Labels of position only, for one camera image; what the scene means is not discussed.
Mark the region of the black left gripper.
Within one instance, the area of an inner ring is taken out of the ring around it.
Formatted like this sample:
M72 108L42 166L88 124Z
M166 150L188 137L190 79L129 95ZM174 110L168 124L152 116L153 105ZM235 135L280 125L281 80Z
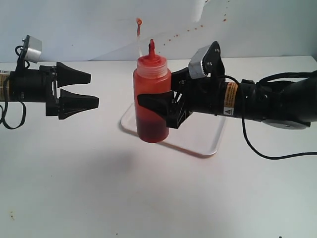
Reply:
M57 62L56 67L42 65L39 69L12 71L8 82L8 100L44 103L46 116L58 115L58 119L62 120L76 113L98 108L99 98L61 89L58 100L57 86L89 84L90 82L91 74L70 68L61 62Z

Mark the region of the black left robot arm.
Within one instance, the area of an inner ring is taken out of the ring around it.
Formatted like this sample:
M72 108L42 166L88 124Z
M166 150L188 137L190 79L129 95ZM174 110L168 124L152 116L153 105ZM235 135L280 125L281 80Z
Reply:
M91 74L57 62L39 69L19 69L0 73L0 100L44 103L46 116L66 119L76 113L96 109L99 98L68 92L62 87L89 84Z

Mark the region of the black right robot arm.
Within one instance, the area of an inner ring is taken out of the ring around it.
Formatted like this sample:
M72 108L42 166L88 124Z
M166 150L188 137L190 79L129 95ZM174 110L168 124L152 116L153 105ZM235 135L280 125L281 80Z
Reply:
M258 82L237 81L224 69L193 75L173 72L169 81L136 78L135 104L169 128L192 114L252 120L286 129L303 129L317 120L317 73L285 72Z

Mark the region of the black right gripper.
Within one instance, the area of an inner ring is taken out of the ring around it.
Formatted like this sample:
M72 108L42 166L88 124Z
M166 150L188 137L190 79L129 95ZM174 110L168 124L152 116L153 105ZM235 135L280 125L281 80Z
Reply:
M178 129L193 113L223 115L225 79L210 75L192 79L189 69L183 68L171 74L171 89L165 93L139 94L139 106L156 113L168 122L169 128Z

